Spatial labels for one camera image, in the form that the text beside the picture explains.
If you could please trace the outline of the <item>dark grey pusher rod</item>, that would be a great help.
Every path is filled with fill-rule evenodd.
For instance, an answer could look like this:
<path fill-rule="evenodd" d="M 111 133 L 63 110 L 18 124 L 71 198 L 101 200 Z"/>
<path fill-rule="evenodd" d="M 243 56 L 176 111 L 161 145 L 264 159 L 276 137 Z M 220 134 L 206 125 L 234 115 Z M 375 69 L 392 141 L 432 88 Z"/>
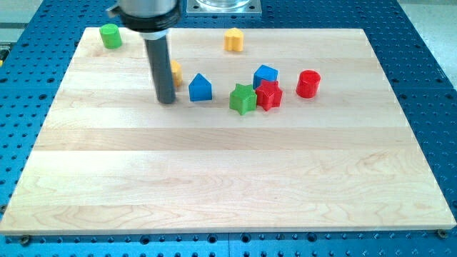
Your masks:
<path fill-rule="evenodd" d="M 167 38 L 162 36 L 154 40 L 145 39 L 144 42 L 157 100 L 161 104 L 172 104 L 176 100 L 176 92 Z"/>

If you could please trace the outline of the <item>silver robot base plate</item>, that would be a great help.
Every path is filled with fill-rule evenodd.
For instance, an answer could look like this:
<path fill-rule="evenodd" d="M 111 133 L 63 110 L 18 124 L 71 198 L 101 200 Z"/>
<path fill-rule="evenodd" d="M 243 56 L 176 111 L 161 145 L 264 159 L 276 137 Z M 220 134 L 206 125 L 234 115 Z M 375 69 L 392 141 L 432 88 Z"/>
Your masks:
<path fill-rule="evenodd" d="M 261 0 L 187 0 L 187 16 L 260 16 Z"/>

